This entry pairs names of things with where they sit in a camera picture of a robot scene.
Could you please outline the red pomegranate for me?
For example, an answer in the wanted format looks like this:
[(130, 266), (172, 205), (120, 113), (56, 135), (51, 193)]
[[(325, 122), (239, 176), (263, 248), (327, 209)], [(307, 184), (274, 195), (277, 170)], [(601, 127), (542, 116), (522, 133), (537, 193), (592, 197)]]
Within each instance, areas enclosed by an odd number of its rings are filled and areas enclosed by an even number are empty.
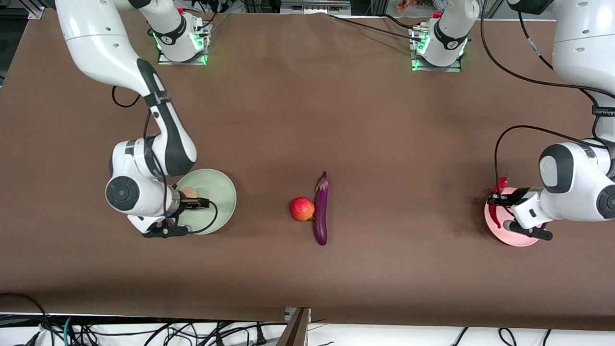
[(308, 197), (297, 197), (291, 201), (290, 213), (295, 221), (307, 222), (313, 219), (315, 205)]

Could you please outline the orange red toy pile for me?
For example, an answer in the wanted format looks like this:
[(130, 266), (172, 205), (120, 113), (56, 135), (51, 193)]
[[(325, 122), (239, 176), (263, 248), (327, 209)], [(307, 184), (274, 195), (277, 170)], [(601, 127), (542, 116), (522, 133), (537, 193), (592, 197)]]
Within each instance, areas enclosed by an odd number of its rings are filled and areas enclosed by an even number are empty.
[(433, 0), (396, 0), (396, 9), (398, 13), (406, 13), (406, 11), (416, 9), (426, 9), (433, 7)]

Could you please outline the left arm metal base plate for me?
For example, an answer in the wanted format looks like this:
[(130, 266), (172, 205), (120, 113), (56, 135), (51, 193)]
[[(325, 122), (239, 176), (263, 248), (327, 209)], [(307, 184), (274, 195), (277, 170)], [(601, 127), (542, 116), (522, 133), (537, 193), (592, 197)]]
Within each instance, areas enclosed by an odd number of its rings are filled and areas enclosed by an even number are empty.
[(455, 40), (442, 43), (429, 35), (428, 29), (413, 26), (408, 30), (410, 55), (413, 71), (422, 72), (449, 72), (462, 71), (461, 56), (467, 38), (463, 41)]

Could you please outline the purple eggplant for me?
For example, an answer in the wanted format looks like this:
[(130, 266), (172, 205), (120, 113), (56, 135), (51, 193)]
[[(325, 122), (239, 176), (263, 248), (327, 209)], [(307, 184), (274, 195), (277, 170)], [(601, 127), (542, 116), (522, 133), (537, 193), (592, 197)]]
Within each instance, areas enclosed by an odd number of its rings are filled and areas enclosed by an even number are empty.
[(328, 240), (326, 215), (329, 196), (329, 180), (326, 171), (324, 171), (317, 180), (315, 191), (315, 211), (312, 223), (313, 232), (317, 243), (324, 246)]

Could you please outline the pink round plate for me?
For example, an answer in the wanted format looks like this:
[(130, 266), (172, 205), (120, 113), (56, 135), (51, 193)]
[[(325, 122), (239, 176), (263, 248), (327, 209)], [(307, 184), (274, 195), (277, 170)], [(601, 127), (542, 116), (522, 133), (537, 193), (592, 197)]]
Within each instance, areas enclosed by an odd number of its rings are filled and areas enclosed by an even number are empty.
[[(512, 192), (513, 189), (512, 187), (507, 187), (505, 189), (503, 189), (503, 191), (501, 193), (509, 193)], [(525, 246), (531, 246), (533, 244), (535, 244), (536, 242), (538, 242), (539, 239), (536, 238), (529, 238), (525, 235), (522, 234), (516, 234), (515, 232), (511, 232), (509, 230), (506, 230), (503, 226), (503, 223), (505, 221), (509, 221), (509, 220), (515, 220), (516, 218), (514, 217), (514, 214), (511, 210), (510, 207), (505, 208), (505, 207), (501, 207), (498, 206), (497, 207), (497, 213), (498, 213), (498, 219), (501, 223), (501, 229), (498, 229), (494, 223), (492, 223), (490, 216), (489, 216), (489, 212), (488, 212), (488, 206), (485, 202), (485, 206), (484, 206), (484, 219), (486, 222), (486, 226), (488, 227), (488, 230), (490, 230), (490, 232), (492, 232), (492, 234), (499, 239), (499, 241), (505, 243), (506, 245), (510, 245), (510, 246), (516, 246), (516, 247), (525, 247)]]

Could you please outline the silver metal box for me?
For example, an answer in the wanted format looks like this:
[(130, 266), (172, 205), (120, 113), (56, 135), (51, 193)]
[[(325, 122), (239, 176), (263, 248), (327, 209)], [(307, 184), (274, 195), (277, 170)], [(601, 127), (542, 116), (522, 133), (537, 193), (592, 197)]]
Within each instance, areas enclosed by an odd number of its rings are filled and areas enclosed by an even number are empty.
[(280, 0), (280, 14), (352, 15), (351, 0)]

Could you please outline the aluminium frame corner piece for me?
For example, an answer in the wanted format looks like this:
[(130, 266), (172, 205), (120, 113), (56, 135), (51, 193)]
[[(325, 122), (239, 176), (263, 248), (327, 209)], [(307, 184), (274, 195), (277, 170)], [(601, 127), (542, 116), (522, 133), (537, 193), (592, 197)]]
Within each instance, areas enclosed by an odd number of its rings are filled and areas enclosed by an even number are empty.
[(28, 20), (39, 20), (48, 7), (45, 0), (19, 0), (28, 12)]

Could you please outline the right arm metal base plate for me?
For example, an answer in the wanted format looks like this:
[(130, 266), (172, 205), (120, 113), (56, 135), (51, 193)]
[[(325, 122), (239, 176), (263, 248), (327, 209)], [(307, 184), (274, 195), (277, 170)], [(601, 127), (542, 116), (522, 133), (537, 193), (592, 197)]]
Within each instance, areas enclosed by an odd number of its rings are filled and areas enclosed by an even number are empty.
[(185, 65), (185, 66), (202, 66), (207, 65), (208, 49), (204, 49), (198, 52), (194, 57), (188, 61), (176, 62), (168, 59), (162, 52), (159, 52), (158, 64), (159, 65)]

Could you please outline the grey metal post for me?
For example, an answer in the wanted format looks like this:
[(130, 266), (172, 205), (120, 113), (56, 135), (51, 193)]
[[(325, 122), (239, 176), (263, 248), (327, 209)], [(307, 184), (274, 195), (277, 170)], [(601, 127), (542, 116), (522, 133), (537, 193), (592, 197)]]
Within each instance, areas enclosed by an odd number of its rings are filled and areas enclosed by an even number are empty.
[(307, 346), (311, 309), (287, 307), (285, 312), (288, 312), (290, 320), (275, 346)]

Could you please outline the brown table cloth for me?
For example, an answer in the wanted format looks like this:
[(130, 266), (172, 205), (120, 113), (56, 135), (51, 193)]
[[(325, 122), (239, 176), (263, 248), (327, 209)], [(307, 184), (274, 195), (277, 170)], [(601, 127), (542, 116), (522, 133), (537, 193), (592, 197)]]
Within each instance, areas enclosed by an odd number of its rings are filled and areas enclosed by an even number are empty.
[[(414, 72), (408, 43), (325, 14), (217, 17), (206, 66), (158, 65), (238, 201), (210, 235), (145, 239), (105, 199), (114, 145), (147, 108), (73, 63), (54, 11), (27, 24), (0, 88), (0, 293), (48, 313), (615, 330), (615, 221), (486, 228), (494, 145), (528, 124), (591, 135), (591, 101), (488, 59)], [(326, 245), (291, 201), (329, 180)]]

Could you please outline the pale green round plate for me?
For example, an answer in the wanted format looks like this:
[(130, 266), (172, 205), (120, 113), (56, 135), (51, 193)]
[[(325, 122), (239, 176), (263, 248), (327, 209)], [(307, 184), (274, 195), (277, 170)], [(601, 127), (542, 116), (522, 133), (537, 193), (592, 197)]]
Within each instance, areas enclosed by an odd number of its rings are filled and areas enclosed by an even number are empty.
[(236, 207), (236, 189), (231, 179), (213, 169), (200, 169), (182, 177), (175, 186), (190, 186), (198, 191), (198, 197), (210, 200), (206, 210), (185, 210), (179, 222), (192, 227), (192, 234), (211, 234), (222, 228), (232, 217)]

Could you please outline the red chili pepper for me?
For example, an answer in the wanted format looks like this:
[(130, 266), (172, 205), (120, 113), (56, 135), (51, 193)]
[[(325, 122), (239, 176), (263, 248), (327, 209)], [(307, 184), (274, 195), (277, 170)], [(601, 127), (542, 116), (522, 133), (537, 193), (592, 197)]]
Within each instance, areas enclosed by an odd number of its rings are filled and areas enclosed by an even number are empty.
[[(509, 179), (507, 176), (499, 177), (496, 180), (496, 183), (494, 184), (494, 186), (492, 187), (492, 191), (497, 191), (498, 193), (501, 193), (503, 189), (507, 188), (508, 183), (509, 183)], [(494, 225), (498, 229), (501, 229), (502, 226), (498, 219), (497, 206), (491, 206), (491, 205), (487, 205), (487, 206), (488, 206), (488, 212), (489, 212), (489, 216), (490, 216), (492, 223), (494, 223)]]

